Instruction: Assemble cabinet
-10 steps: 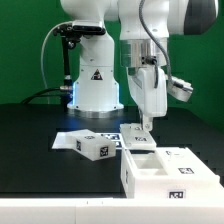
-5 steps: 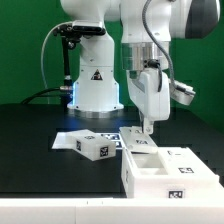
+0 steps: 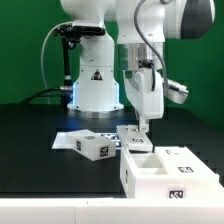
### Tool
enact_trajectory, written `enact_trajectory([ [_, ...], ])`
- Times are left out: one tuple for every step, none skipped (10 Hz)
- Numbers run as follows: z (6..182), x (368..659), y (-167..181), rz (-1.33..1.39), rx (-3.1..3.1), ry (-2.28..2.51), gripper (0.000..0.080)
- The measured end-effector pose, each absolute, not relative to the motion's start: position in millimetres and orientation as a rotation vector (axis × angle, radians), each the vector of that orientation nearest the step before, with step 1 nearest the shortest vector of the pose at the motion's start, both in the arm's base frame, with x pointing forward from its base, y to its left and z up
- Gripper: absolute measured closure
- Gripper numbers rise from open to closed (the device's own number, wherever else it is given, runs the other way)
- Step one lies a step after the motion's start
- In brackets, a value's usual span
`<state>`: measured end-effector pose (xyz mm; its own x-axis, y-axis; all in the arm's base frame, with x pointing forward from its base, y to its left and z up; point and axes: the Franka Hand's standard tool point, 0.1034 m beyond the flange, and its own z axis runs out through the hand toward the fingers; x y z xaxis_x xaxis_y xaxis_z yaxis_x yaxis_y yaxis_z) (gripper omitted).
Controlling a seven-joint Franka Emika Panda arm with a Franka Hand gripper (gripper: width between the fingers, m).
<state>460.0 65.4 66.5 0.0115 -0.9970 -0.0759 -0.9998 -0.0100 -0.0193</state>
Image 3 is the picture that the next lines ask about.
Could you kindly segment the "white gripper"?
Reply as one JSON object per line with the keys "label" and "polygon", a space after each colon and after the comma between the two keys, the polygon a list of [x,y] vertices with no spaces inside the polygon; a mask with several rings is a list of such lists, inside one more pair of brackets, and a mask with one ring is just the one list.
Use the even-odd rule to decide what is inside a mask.
{"label": "white gripper", "polygon": [[149,119],[159,119],[164,113],[163,84],[161,75],[151,69],[140,69],[124,78],[126,96],[139,113],[138,129],[149,132]]}

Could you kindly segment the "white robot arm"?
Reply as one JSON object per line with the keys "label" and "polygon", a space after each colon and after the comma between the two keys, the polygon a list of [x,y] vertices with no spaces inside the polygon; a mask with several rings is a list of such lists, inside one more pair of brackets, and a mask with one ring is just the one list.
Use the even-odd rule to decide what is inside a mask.
{"label": "white robot arm", "polygon": [[138,130],[164,113],[164,99],[183,102],[188,91],[167,79],[163,45],[197,39],[212,26],[214,0],[60,0],[71,18],[68,46],[81,44],[80,72],[69,108],[84,114],[120,110],[113,67],[119,64]]}

